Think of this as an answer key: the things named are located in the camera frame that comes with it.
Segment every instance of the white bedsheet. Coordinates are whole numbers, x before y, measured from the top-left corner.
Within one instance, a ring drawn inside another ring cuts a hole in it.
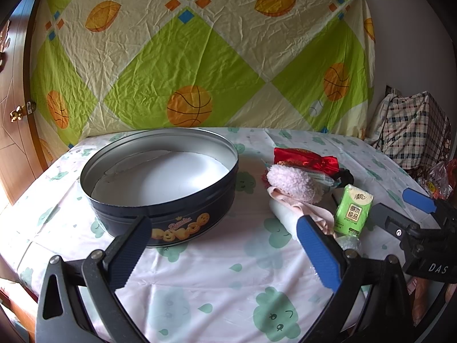
[[[374,195],[375,204],[383,202],[424,228],[435,226],[431,216],[401,199],[404,188],[423,192],[421,188],[359,139],[294,130],[209,130],[235,144],[245,189],[237,190],[226,217],[201,237],[146,249],[127,285],[116,292],[151,342],[297,342],[324,308],[331,291],[315,275],[300,244],[284,240],[290,237],[268,206],[260,177],[265,163],[273,161],[275,146],[333,155],[351,171],[356,186]],[[82,259],[112,241],[81,190],[79,174],[93,153],[126,134],[83,140],[0,217],[0,253],[35,293],[52,255]],[[393,253],[404,262],[398,241],[372,223],[365,225],[360,240],[363,256],[383,259]],[[109,339],[82,289],[97,331]],[[355,321],[363,298],[359,302],[348,324]]]

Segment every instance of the clear plastic wrap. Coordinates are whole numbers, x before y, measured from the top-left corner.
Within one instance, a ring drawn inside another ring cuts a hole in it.
[[[446,200],[452,193],[444,161],[432,167],[426,179],[419,178],[419,184],[431,198]]]
[[[354,249],[356,252],[360,250],[360,240],[357,236],[344,235],[336,238],[336,241],[343,250]]]

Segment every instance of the plaid bag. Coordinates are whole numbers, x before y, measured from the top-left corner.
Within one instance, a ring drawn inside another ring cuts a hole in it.
[[[383,103],[387,100],[385,115],[376,119],[379,139],[370,144],[414,179],[426,176],[449,156],[451,122],[428,91],[405,98],[389,94]]]

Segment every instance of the pink towel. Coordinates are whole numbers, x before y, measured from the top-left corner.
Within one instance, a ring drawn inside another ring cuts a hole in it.
[[[283,194],[277,187],[269,187],[268,193],[275,201],[287,207],[293,212],[293,215],[276,215],[284,227],[289,231],[294,239],[296,237],[296,222],[303,215],[309,215],[319,226],[325,235],[333,235],[334,219],[333,215],[327,209],[319,206],[309,204],[308,202],[301,202]]]

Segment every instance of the green diamond pattern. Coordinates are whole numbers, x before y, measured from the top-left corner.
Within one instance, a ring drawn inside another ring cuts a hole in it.
[[[194,17],[186,24],[177,17],[168,22],[105,97],[114,114],[134,129],[172,126],[166,114],[168,100],[188,85],[198,85],[213,97],[213,111],[201,126],[224,126],[264,85],[223,38],[188,10]]]
[[[38,110],[51,125],[55,121],[47,107],[47,94],[55,90],[62,95],[67,105],[69,124],[65,129],[57,127],[57,134],[66,145],[77,144],[97,99],[77,74],[57,37],[52,41],[46,39],[38,51],[30,88]]]
[[[323,81],[325,72],[334,63],[344,63],[349,72],[350,87],[345,97],[330,101],[324,93]],[[366,73],[360,71],[364,65],[365,52],[354,32],[346,22],[335,17],[272,83],[314,130],[324,127],[331,130],[341,115],[367,99]],[[328,115],[328,118],[309,114],[310,106],[316,99],[324,104],[322,114]]]

